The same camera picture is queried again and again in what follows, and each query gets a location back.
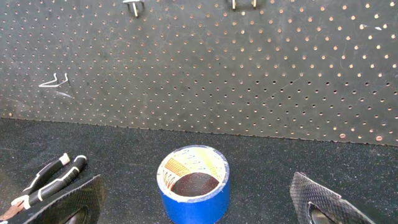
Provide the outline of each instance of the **black handle with white stripe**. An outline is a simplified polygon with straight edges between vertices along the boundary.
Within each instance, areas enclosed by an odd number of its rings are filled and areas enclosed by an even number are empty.
[[[46,183],[46,181],[48,181],[49,178],[54,175],[54,173],[56,173],[59,169],[61,169],[69,162],[70,159],[68,157],[68,154],[64,153],[63,156],[61,156],[56,161],[47,164],[47,166],[45,166],[35,175],[35,178],[22,191],[21,196],[30,195],[31,193],[41,188]]]
[[[33,206],[38,202],[50,197],[72,182],[83,168],[87,158],[83,155],[77,156],[68,169],[57,179],[29,195],[29,205]]]

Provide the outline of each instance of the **blue tape roll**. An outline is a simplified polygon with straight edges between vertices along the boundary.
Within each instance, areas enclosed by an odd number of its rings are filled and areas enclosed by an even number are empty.
[[[190,173],[210,174],[219,181],[219,184],[205,195],[196,197],[177,195],[171,191],[171,188],[179,178],[190,174],[187,170]],[[229,165],[225,157],[212,147],[186,146],[170,153],[159,166],[157,184],[165,211],[174,223],[215,223],[228,208]]]

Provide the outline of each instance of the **perforated panel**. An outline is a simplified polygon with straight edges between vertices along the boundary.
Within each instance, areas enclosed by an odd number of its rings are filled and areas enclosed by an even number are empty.
[[[2,115],[398,145],[394,1],[237,3],[3,1]]]

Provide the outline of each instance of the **tape roll hole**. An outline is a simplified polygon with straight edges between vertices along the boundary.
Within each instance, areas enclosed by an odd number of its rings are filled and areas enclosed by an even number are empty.
[[[226,170],[212,148],[188,147],[171,153],[161,165],[165,188],[183,197],[210,194],[223,182]]]

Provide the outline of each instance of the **speckled black surface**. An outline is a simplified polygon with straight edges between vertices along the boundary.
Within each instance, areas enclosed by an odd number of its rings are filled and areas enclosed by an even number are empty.
[[[377,223],[398,223],[398,148],[0,119],[0,212],[49,161],[85,154],[81,175],[103,174],[99,223],[170,223],[156,171],[176,148],[205,144],[231,168],[231,201],[220,223],[297,223],[295,171],[341,194]]]

